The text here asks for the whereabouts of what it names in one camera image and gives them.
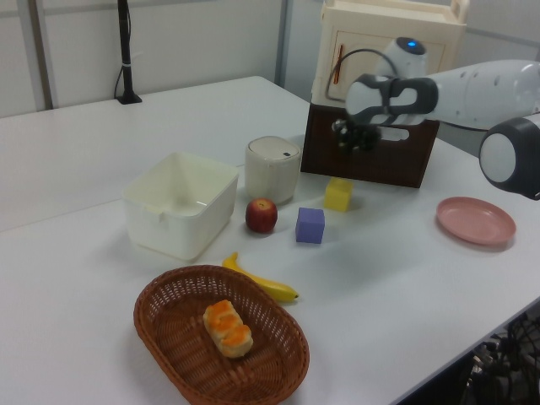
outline white plastic bin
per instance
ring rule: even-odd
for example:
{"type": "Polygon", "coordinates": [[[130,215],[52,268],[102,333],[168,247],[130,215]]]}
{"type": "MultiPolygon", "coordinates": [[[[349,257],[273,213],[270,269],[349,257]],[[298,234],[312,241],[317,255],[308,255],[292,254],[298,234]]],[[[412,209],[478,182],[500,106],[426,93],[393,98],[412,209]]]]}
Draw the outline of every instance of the white plastic bin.
{"type": "Polygon", "coordinates": [[[167,255],[199,256],[233,213],[238,169],[174,153],[122,191],[130,239],[167,255]]]}

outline pastry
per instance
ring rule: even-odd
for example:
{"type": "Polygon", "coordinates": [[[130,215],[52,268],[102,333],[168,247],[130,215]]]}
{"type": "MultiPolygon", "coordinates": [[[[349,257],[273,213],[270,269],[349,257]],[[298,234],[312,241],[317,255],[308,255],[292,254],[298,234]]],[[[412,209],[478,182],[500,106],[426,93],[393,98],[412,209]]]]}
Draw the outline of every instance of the pastry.
{"type": "Polygon", "coordinates": [[[210,305],[202,318],[204,327],[223,356],[233,359],[251,349],[251,329],[244,325],[230,301],[210,305]]]}

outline brown woven basket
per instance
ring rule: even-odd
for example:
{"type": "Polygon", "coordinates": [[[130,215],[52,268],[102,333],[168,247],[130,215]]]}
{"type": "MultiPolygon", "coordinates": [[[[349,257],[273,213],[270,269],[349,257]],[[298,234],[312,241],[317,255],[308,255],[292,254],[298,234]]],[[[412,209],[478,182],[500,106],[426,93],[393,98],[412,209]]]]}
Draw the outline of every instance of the brown woven basket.
{"type": "Polygon", "coordinates": [[[250,278],[219,266],[171,270],[139,295],[138,336],[182,396],[197,405],[270,405],[304,380],[310,352],[287,311],[250,278]],[[207,306],[229,300],[250,327],[253,347],[227,359],[203,324],[207,306]]]}

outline white cabinet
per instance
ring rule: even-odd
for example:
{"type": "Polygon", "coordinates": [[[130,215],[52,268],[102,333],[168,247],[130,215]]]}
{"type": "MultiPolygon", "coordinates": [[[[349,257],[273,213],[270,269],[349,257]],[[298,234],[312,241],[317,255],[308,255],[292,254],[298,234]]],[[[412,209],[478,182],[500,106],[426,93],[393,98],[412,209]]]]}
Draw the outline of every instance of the white cabinet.
{"type": "MultiPolygon", "coordinates": [[[[453,0],[450,6],[402,0],[334,0],[323,5],[322,36],[311,102],[343,106],[326,98],[330,74],[339,57],[368,48],[383,51],[395,38],[421,41],[428,52],[428,73],[452,68],[465,32],[468,0],[453,0]]],[[[328,94],[344,99],[350,84],[362,73],[373,73],[380,57],[374,53],[353,54],[331,77],[328,94]]]]}

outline cabinet door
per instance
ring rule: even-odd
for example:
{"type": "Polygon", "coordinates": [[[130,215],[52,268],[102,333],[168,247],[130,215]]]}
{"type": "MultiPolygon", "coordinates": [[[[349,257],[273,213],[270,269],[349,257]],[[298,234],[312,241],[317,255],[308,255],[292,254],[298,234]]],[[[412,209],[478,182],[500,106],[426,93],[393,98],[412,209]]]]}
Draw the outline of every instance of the cabinet door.
{"type": "MultiPolygon", "coordinates": [[[[334,43],[332,68],[338,63],[339,57],[357,49],[375,49],[384,51],[393,40],[391,37],[357,34],[354,32],[338,31],[334,43]]],[[[428,74],[439,72],[440,61],[444,54],[444,44],[422,40],[428,52],[428,74]]],[[[359,52],[347,57],[338,71],[332,75],[328,93],[332,97],[344,99],[351,83],[363,73],[373,73],[379,57],[373,52],[359,52]]]]}

